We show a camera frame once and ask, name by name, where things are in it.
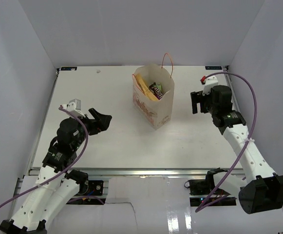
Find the brown paper bag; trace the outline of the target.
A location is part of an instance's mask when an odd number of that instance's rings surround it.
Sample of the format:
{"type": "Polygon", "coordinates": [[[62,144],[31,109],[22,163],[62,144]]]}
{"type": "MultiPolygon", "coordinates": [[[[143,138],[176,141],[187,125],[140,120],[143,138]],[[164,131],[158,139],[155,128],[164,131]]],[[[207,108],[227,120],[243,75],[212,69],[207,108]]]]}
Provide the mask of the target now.
{"type": "Polygon", "coordinates": [[[132,101],[136,108],[147,119],[154,129],[159,129],[171,120],[173,98],[174,98],[174,80],[173,61],[168,53],[163,55],[163,61],[160,64],[148,64],[139,67],[132,74],[132,101]],[[170,59],[171,71],[164,67],[164,58],[170,59]],[[140,74],[146,85],[160,83],[162,85],[163,97],[158,101],[149,100],[140,90],[136,82],[135,75],[140,74]]]}

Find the purple m&m packet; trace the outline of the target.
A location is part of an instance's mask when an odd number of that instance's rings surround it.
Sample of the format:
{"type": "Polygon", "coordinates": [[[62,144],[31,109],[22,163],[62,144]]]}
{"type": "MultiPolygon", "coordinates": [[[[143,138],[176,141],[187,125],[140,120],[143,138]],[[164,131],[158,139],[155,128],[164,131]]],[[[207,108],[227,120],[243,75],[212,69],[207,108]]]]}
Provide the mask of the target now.
{"type": "Polygon", "coordinates": [[[162,90],[160,91],[158,88],[157,88],[157,86],[156,86],[156,84],[157,83],[153,83],[153,84],[151,84],[150,86],[149,86],[149,89],[150,89],[150,91],[156,96],[156,98],[158,99],[158,100],[160,100],[162,97],[163,97],[163,92],[162,92],[162,90]]]}

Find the yellow chips bag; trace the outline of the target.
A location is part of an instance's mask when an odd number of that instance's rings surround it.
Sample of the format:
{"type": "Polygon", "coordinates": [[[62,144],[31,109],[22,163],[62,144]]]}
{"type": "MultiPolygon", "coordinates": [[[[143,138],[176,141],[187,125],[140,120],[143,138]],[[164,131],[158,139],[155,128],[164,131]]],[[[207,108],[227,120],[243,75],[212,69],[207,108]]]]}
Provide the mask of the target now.
{"type": "Polygon", "coordinates": [[[149,100],[151,101],[159,100],[148,88],[148,86],[146,85],[145,81],[143,80],[140,74],[135,75],[135,79],[136,79],[137,84],[139,85],[140,90],[149,100]]]}

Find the green square snack packet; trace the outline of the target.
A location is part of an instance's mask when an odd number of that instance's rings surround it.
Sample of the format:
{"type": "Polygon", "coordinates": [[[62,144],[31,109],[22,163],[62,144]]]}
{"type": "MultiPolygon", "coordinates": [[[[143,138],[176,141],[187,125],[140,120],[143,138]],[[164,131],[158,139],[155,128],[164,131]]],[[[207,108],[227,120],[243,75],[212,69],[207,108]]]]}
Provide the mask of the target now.
{"type": "Polygon", "coordinates": [[[162,85],[160,83],[157,83],[156,86],[160,91],[162,90],[162,85]]]}

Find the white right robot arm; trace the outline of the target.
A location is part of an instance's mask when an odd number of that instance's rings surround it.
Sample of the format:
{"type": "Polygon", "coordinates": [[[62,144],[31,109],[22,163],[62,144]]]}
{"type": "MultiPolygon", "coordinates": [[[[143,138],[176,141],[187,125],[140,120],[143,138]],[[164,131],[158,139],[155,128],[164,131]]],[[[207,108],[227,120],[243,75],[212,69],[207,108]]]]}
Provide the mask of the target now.
{"type": "Polygon", "coordinates": [[[206,190],[213,195],[224,190],[237,197],[247,214],[282,208],[283,175],[277,175],[268,165],[249,135],[242,114],[232,109],[231,89],[216,85],[208,92],[192,92],[190,97],[193,114],[211,114],[213,124],[232,147],[245,174],[245,180],[241,180],[221,168],[210,170],[205,178],[206,190]]]}

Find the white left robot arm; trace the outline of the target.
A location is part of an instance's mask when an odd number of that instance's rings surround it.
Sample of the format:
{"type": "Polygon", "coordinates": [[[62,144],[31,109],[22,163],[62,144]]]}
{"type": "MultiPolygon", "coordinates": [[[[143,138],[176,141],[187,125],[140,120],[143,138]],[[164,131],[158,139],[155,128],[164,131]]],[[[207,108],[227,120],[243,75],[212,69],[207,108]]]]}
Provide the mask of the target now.
{"type": "Polygon", "coordinates": [[[45,234],[59,211],[76,194],[88,190],[88,175],[70,168],[80,159],[80,146],[86,147],[89,136],[106,131],[112,120],[94,108],[88,118],[78,108],[60,106],[69,115],[57,129],[42,162],[35,186],[25,192],[27,198],[9,220],[0,224],[5,234],[45,234]]]}

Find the blue right corner label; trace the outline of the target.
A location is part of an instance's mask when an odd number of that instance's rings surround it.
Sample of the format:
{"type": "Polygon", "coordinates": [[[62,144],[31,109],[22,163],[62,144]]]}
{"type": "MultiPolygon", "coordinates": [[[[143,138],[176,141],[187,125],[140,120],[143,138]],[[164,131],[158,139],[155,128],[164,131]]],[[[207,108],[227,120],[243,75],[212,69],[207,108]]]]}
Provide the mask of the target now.
{"type": "Polygon", "coordinates": [[[206,70],[222,70],[221,66],[205,66],[206,70]]]}

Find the blue corner label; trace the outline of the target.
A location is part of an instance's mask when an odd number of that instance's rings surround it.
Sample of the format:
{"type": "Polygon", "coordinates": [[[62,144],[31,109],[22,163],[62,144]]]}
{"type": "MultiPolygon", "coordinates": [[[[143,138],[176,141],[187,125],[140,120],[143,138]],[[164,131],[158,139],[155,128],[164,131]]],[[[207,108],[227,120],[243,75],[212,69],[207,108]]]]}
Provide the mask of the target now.
{"type": "Polygon", "coordinates": [[[77,67],[61,67],[60,71],[76,71],[77,67]]]}
{"type": "Polygon", "coordinates": [[[206,70],[222,70],[221,66],[205,66],[206,70]]]}

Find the blue left corner label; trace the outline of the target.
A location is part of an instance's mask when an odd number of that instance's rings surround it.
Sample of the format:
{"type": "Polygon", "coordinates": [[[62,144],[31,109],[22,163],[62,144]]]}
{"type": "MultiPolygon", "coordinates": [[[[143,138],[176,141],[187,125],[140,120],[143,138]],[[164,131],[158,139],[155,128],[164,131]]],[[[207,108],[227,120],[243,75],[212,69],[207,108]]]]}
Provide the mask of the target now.
{"type": "Polygon", "coordinates": [[[60,71],[76,71],[77,67],[61,67],[60,71]]]}

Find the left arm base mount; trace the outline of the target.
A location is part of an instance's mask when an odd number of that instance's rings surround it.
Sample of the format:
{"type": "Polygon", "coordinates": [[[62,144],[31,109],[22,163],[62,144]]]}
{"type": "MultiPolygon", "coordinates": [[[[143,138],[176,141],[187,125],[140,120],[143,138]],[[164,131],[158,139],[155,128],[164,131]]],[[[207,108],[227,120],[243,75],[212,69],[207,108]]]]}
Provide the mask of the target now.
{"type": "Polygon", "coordinates": [[[73,180],[77,184],[78,192],[76,196],[99,196],[103,195],[103,180],[89,180],[88,174],[78,170],[72,170],[64,177],[68,180],[73,180]]]}

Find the aluminium table rail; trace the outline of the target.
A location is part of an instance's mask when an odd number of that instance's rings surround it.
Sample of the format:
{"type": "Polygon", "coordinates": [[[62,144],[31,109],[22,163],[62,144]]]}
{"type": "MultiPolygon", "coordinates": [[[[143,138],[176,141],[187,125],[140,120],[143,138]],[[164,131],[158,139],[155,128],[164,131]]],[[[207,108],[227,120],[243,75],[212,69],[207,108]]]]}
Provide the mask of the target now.
{"type": "Polygon", "coordinates": [[[211,169],[115,169],[77,168],[89,176],[197,176],[205,175],[211,169]]]}

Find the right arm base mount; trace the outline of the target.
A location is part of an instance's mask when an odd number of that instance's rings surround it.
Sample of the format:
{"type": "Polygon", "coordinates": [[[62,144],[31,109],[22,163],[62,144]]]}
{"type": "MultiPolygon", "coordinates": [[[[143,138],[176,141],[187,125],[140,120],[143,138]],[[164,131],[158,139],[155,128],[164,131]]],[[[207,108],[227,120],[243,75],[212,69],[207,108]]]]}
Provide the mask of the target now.
{"type": "MultiPolygon", "coordinates": [[[[189,190],[190,205],[192,207],[198,207],[203,203],[203,200],[215,187],[213,175],[217,173],[226,173],[227,170],[221,168],[213,169],[207,172],[204,179],[190,179],[184,183],[184,187],[189,190]]],[[[235,206],[236,198],[222,189],[217,189],[216,192],[210,197],[208,203],[216,201],[218,199],[224,199],[212,204],[211,206],[235,206]]]]}

